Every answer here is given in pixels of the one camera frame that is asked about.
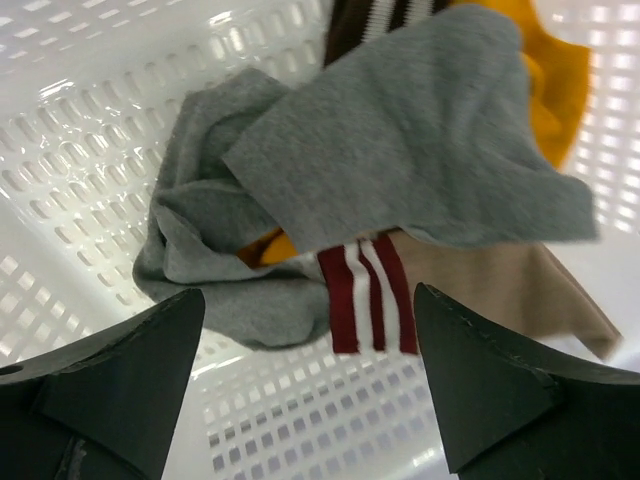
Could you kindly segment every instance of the yellow garment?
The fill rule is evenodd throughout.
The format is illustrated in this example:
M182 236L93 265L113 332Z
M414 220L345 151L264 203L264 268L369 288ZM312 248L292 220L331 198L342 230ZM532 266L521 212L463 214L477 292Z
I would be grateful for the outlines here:
M281 228L236 252L236 256L251 268L275 265L296 255L298 252Z
M523 59L531 75L531 126L545 158L559 170L573 143L589 91L587 47L563 42L538 21L530 0L452 0L475 3L509 17L523 38Z
M298 255L296 247L293 246L291 240L282 230L275 236L269 246L260 257L260 264L263 266L275 265Z

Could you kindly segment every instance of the clothing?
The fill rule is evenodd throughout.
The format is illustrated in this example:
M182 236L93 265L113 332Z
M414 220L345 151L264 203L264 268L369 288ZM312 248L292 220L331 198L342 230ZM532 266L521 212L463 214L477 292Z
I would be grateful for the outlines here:
M621 340L543 245L461 250L395 231L320 252L318 260L329 289L337 353L417 353L413 294L420 283L530 338L573 334L600 358Z
M328 331L329 295L313 254L262 268L238 258L278 227L307 252L398 225L458 247L594 238L590 190L535 148L518 51L509 20L464 6L298 91L247 70L190 94L134 280L155 300L200 287L207 328L283 348Z
M478 4L509 17L520 28L523 60L531 78L531 125L536 143L561 168L580 127L589 93L590 50L549 34L531 0L451 0Z

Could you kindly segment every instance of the gray fabric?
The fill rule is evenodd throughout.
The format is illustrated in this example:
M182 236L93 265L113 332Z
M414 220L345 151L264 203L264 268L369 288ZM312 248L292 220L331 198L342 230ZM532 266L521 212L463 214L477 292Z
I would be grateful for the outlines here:
M295 92L247 70L189 95L136 283L155 300L200 286L206 327L282 347L326 332L329 300L313 256L252 270L234 255L278 225L299 251L396 226L457 247L594 238L590 190L535 146L520 42L506 17L468 5Z

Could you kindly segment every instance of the white plastic laundry basket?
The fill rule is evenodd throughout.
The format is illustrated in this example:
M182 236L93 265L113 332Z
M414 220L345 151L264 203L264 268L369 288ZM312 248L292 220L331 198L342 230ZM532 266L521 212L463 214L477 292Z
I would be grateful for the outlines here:
M247 65L310 79L330 3L0 3L0 367L150 305L131 263L182 98ZM552 248L626 336L612 363L640 370L640 0L538 9L595 51L569 171L597 194L603 241ZM187 403L209 439L210 478L446 478L421 362L330 352L325 339L251 353L204 332Z

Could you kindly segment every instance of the beige cloth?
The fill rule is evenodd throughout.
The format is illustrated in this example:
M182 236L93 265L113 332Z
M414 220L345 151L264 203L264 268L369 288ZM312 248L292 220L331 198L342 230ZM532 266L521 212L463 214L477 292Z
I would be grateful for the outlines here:
M541 244L500 244L460 250L389 234L413 295L433 285L480 315L542 339L573 334L599 358L621 340L609 321L560 261Z

